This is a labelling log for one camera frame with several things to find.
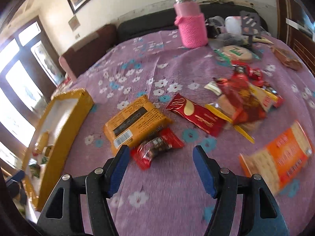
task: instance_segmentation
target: packaged pastry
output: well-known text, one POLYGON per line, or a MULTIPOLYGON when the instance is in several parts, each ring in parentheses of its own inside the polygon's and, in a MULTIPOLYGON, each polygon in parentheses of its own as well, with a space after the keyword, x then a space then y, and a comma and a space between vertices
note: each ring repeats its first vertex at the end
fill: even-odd
POLYGON ((147 95, 143 95, 105 123, 104 133, 116 154, 123 144, 134 148, 169 123, 172 120, 148 101, 147 95))
POLYGON ((166 109, 191 121, 212 136, 218 136, 226 124, 225 120, 217 117, 205 107, 193 103, 180 94, 174 96, 166 109))
POLYGON ((294 178, 306 164, 313 150, 300 124, 293 125, 251 156, 240 154, 246 176, 260 174, 275 195, 294 178))
POLYGON ((149 140, 142 142, 138 147, 131 150, 130 154, 139 168, 150 168, 152 160, 170 149, 184 147, 184 143, 169 128, 162 129, 149 140))
POLYGON ((289 51, 275 47, 271 47, 271 51, 286 67, 296 71, 303 68, 303 64, 289 51))

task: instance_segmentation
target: metal screw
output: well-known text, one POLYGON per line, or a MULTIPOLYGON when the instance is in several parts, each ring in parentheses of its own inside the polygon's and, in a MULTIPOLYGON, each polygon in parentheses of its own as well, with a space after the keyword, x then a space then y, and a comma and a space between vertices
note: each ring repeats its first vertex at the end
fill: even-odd
POLYGON ((65 174, 62 176, 62 180, 67 181, 70 178, 70 175, 65 174))
POLYGON ((254 174, 253 178, 256 179, 256 180, 261 180, 261 175, 254 174))
POLYGON ((103 169, 102 168, 97 168, 96 170, 94 170, 95 174, 102 174, 103 173, 103 169))
POLYGON ((222 169, 220 169, 220 172, 221 172, 222 174, 228 174, 228 173, 229 173, 229 169, 227 169, 227 168, 222 168, 222 169))

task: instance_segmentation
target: door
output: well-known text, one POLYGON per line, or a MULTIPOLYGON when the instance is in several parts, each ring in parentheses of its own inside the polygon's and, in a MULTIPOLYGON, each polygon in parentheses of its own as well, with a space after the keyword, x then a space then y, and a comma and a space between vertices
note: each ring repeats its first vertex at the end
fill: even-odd
POLYGON ((38 17, 0 47, 0 165, 9 173, 19 168, 64 74, 38 17))

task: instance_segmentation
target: brown package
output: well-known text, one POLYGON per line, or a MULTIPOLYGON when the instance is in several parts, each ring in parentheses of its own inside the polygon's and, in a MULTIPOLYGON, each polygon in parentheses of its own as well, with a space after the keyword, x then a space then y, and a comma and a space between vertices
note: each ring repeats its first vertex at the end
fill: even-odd
POLYGON ((104 133, 111 142, 113 153, 116 154, 123 144, 132 149, 169 123, 172 123, 172 120, 156 109, 148 101, 147 95, 144 95, 105 123, 104 133))
POLYGON ((302 63, 294 57, 290 52, 280 49, 271 47, 272 52, 274 55, 280 60, 282 64, 284 64, 286 67, 291 68, 293 70, 300 70, 303 68, 302 63))

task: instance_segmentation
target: yellow snack package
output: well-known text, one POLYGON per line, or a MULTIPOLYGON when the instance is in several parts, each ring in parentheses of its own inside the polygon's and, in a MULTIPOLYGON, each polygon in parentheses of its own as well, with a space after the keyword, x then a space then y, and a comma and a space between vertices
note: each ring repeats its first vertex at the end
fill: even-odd
POLYGON ((103 130, 117 154, 123 144, 132 149, 172 122, 143 95, 105 123, 103 130))

